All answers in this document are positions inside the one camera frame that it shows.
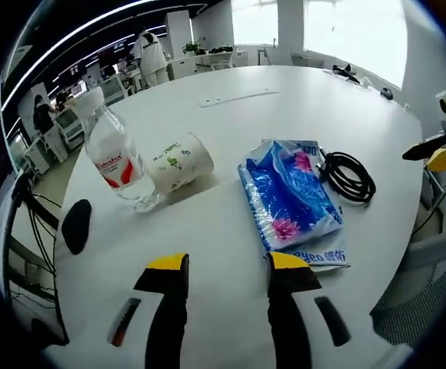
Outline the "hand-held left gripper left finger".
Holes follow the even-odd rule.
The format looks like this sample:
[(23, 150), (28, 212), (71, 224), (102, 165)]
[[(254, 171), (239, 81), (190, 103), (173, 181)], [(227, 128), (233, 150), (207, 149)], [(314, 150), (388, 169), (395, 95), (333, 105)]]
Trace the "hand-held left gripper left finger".
[(137, 335), (134, 358), (142, 368), (179, 368), (188, 320), (189, 254), (176, 253), (150, 262), (115, 316), (107, 342), (116, 350)]

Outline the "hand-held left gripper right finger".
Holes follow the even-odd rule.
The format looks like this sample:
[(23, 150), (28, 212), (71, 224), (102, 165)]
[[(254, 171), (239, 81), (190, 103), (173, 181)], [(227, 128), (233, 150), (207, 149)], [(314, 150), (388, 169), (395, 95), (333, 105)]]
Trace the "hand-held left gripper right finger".
[(365, 368), (358, 319), (326, 295), (309, 263), (269, 251), (268, 322), (277, 368)]

